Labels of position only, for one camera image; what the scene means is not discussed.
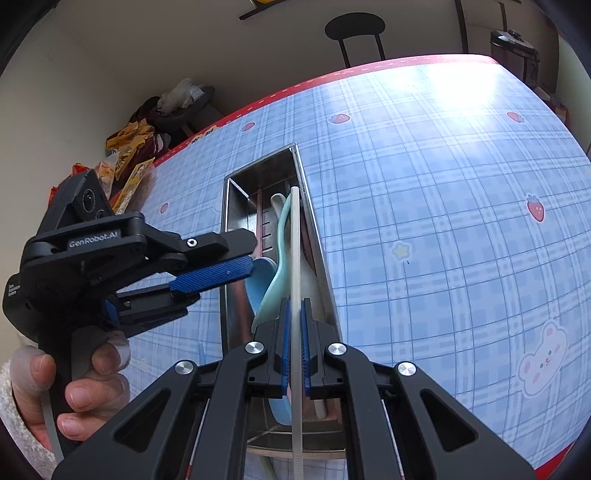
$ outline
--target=camera lens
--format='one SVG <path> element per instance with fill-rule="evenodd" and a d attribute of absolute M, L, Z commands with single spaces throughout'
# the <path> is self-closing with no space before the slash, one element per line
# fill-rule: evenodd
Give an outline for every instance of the camera lens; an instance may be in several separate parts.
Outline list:
<path fill-rule="evenodd" d="M 88 213 L 92 212 L 92 210 L 95 209 L 95 204 L 95 193 L 90 189 L 86 190 L 82 196 L 82 206 L 84 207 L 84 210 Z"/>

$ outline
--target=silver screw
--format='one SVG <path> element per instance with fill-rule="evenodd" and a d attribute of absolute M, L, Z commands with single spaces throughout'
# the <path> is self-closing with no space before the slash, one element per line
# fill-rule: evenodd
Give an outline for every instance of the silver screw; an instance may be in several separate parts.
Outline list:
<path fill-rule="evenodd" d="M 417 373 L 417 367 L 414 366 L 411 362 L 402 362 L 398 364 L 398 373 L 400 375 L 404 375 L 405 377 L 410 377 Z"/>
<path fill-rule="evenodd" d="M 261 353 L 265 349 L 265 346 L 261 342 L 248 342 L 244 348 L 248 353 L 255 355 L 256 353 Z"/>
<path fill-rule="evenodd" d="M 342 343 L 331 343 L 329 345 L 329 352 L 333 355 L 343 355 L 347 351 L 347 347 Z"/>
<path fill-rule="evenodd" d="M 174 366 L 174 371 L 179 375 L 187 375 L 193 371 L 193 364 L 183 360 Z"/>

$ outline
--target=finger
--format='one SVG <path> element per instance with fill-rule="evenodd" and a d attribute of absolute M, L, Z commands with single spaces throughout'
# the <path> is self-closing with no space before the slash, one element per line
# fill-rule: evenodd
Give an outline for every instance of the finger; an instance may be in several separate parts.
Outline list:
<path fill-rule="evenodd" d="M 92 367 L 99 375 L 114 374 L 121 363 L 117 349 L 110 343 L 104 343 L 92 354 Z"/>
<path fill-rule="evenodd" d="M 119 370 L 123 370 L 129 364 L 131 359 L 131 349 L 129 347 L 129 340 L 125 337 L 125 334 L 121 331 L 107 333 L 107 342 L 113 345 L 119 353 Z"/>
<path fill-rule="evenodd" d="M 12 392 L 27 426 L 43 422 L 40 395 L 55 376 L 56 363 L 50 355 L 32 346 L 14 352 L 10 363 Z"/>
<path fill-rule="evenodd" d="M 57 427 L 70 440 L 82 442 L 90 438 L 107 420 L 84 413 L 62 413 L 57 418 Z"/>
<path fill-rule="evenodd" d="M 93 410 L 110 404 L 125 394 L 127 383 L 123 375 L 97 380 L 81 378 L 66 387 L 66 401 L 76 412 Z"/>

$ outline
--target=blue gripper pad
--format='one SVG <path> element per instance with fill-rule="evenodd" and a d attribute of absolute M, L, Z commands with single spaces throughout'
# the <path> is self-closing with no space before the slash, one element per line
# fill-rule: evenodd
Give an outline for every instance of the blue gripper pad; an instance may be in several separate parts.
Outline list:
<path fill-rule="evenodd" d="M 170 282 L 170 290 L 185 294 L 211 290 L 226 283 L 249 277 L 252 267 L 253 263 L 250 255 L 233 258 L 232 260 L 227 260 L 211 267 L 200 268 L 199 270 L 179 275 Z"/>
<path fill-rule="evenodd" d="M 287 300 L 285 318 L 283 319 L 283 353 L 281 355 L 281 393 L 287 395 L 287 384 L 290 377 L 290 301 Z"/>
<path fill-rule="evenodd" d="M 301 367 L 304 377 L 304 392 L 306 397 L 310 396 L 310 347 L 308 345 L 308 321 L 306 316 L 306 303 L 301 301 Z"/>

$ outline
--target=black chair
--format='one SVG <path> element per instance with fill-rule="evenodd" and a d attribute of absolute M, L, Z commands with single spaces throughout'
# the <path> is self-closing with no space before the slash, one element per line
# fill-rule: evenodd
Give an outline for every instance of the black chair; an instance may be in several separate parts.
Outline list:
<path fill-rule="evenodd" d="M 379 56 L 382 60 L 385 60 L 384 47 L 379 37 L 380 33 L 384 32 L 385 29 L 386 23 L 377 15 L 355 12 L 332 19 L 326 24 L 324 33 L 331 40 L 339 42 L 345 65 L 349 69 L 351 68 L 351 64 L 349 63 L 349 57 L 343 40 L 350 37 L 358 37 L 359 35 L 373 35 L 378 44 Z"/>

